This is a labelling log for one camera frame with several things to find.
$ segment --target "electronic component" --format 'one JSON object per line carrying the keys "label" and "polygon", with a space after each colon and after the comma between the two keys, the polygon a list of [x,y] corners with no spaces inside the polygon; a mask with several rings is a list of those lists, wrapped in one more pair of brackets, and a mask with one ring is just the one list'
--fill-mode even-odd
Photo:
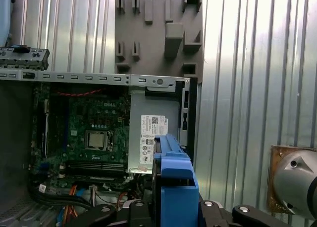
{"label": "electronic component", "polygon": [[[69,188],[81,180],[85,184],[99,180],[122,184],[128,158],[130,97],[126,88],[114,88],[87,86],[82,91],[82,87],[34,83],[34,164],[30,167],[34,174],[41,171],[53,187]],[[39,169],[46,162],[49,169]]]}
{"label": "electronic component", "polygon": [[67,161],[67,175],[117,177],[125,175],[123,164],[107,163],[100,161]]}
{"label": "electronic component", "polygon": [[86,131],[85,148],[113,152],[113,131]]}
{"label": "electronic component", "polygon": [[107,138],[106,132],[86,131],[86,149],[105,150]]}

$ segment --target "black cable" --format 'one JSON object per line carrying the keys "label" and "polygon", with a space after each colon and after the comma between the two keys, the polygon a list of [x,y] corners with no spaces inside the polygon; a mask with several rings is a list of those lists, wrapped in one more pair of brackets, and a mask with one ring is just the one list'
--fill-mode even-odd
{"label": "black cable", "polygon": [[28,186],[28,191],[31,198],[43,205],[47,206],[65,206],[65,205],[73,205],[73,206],[81,206],[85,209],[91,209],[91,205],[84,199],[79,198],[78,196],[65,196],[59,195],[54,196],[50,194],[41,193],[36,191],[32,187]]}
{"label": "black cable", "polygon": [[87,205],[87,204],[84,204],[84,203],[80,203],[80,202],[77,202],[77,201],[66,201],[66,200],[57,200],[57,201],[49,201],[49,200],[46,200],[46,199],[43,199],[39,196],[37,196],[36,194],[34,193],[30,193],[30,197],[40,203],[40,204],[43,204],[43,205],[47,205],[47,206],[67,206],[67,205],[73,205],[73,206],[80,206],[80,207],[83,207],[87,210],[90,210],[91,209],[91,206],[90,205]]}
{"label": "black cable", "polygon": [[110,202],[110,201],[106,201],[106,200],[103,200],[97,193],[96,193],[96,196],[101,200],[101,201],[104,201],[105,203],[109,203],[111,205],[115,205],[116,203],[114,202]]}
{"label": "black cable", "polygon": [[41,193],[35,189],[33,189],[32,187],[28,188],[29,193],[33,193],[39,197],[44,198],[45,200],[52,200],[52,201],[75,201],[75,202],[79,202],[79,203],[83,203],[86,205],[90,205],[90,203],[85,200],[84,198],[80,197],[80,196],[69,196],[69,195],[50,195],[50,194],[45,194],[45,193]]}

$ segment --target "power supply label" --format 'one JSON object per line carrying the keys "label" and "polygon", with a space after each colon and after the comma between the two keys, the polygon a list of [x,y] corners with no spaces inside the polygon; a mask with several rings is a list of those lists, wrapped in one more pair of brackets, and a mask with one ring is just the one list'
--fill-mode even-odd
{"label": "power supply label", "polygon": [[168,133],[168,119],[165,116],[142,115],[140,139],[140,164],[152,164],[154,138]]}

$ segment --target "blue plastic part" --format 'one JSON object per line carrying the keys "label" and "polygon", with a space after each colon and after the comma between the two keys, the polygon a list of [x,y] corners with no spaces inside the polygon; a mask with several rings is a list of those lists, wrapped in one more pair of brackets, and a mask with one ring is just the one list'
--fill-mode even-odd
{"label": "blue plastic part", "polygon": [[76,196],[82,196],[83,193],[84,193],[84,191],[85,191],[84,188],[80,189],[80,190],[76,193]]}
{"label": "blue plastic part", "polygon": [[61,227],[62,226],[62,222],[63,222],[63,217],[64,217],[64,212],[65,212],[65,208],[62,208],[60,210],[59,215],[56,218],[56,226]]}
{"label": "blue plastic part", "polygon": [[199,186],[189,156],[173,135],[157,136],[162,179],[192,180],[192,186],[161,186],[161,227],[198,226]]}
{"label": "blue plastic part", "polygon": [[0,0],[0,46],[5,46],[10,31],[11,0]]}

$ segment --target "barcode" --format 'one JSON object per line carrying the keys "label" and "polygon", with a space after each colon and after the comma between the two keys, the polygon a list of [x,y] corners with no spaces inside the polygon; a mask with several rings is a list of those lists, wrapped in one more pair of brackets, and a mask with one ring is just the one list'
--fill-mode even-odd
{"label": "barcode", "polygon": [[159,118],[158,117],[152,117],[152,124],[158,124]]}
{"label": "barcode", "polygon": [[46,186],[43,184],[40,184],[39,191],[42,193],[45,193],[45,189],[46,189]]}

